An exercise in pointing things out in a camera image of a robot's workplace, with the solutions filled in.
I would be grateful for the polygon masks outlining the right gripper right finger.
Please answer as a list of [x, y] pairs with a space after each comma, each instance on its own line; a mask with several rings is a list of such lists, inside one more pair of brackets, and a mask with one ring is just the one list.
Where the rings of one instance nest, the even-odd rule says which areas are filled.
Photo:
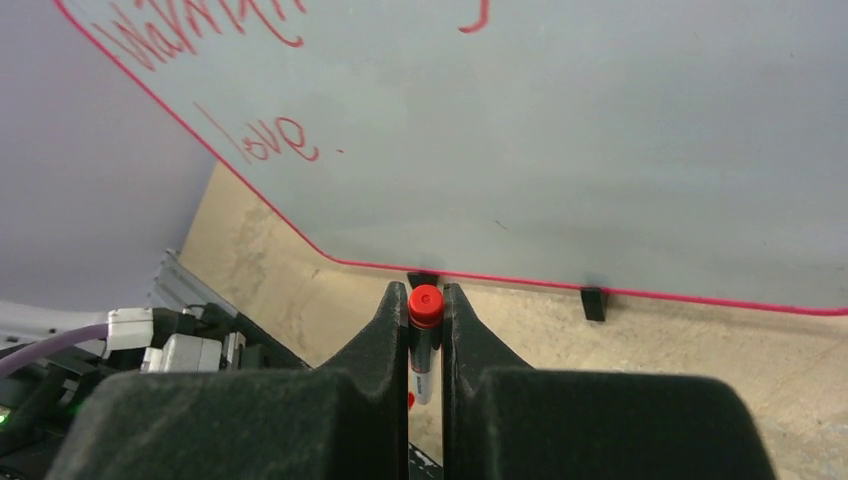
[[772, 479], [747, 407], [709, 377], [537, 369], [444, 289], [448, 479]]

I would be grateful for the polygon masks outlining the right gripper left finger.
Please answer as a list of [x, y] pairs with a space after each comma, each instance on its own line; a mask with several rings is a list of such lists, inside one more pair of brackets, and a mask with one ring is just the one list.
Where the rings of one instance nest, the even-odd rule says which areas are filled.
[[404, 479], [407, 291], [313, 369], [120, 374], [83, 404], [52, 479]]

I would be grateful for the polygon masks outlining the white red marker pen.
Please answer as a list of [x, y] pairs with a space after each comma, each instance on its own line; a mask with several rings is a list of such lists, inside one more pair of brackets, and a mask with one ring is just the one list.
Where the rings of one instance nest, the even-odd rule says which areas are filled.
[[444, 296], [437, 286], [415, 287], [408, 298], [411, 391], [420, 405], [432, 399], [432, 374], [442, 343], [444, 308]]

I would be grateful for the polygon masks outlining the pink framed whiteboard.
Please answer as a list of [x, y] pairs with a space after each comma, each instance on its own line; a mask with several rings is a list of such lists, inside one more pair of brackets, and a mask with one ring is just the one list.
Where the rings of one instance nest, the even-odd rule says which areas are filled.
[[847, 311], [843, 1], [61, 1], [334, 262]]

